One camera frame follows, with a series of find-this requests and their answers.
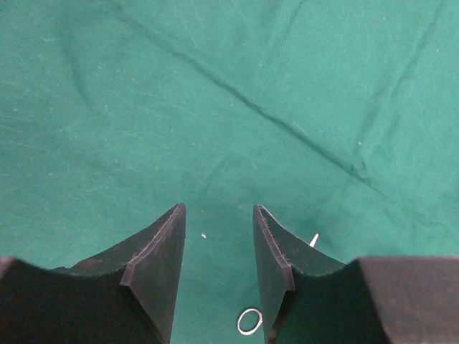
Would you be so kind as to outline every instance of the green background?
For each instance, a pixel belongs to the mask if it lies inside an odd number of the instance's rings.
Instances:
[[[255,204],[342,262],[457,254],[458,13],[0,1],[0,255],[70,266],[184,202],[172,343],[225,344],[262,343]]]

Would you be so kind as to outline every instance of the green fabric surface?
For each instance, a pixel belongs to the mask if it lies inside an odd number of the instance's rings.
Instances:
[[[342,262],[457,254],[457,13],[0,1],[0,255],[70,266],[184,202],[172,343],[225,344],[263,342],[255,204]]]

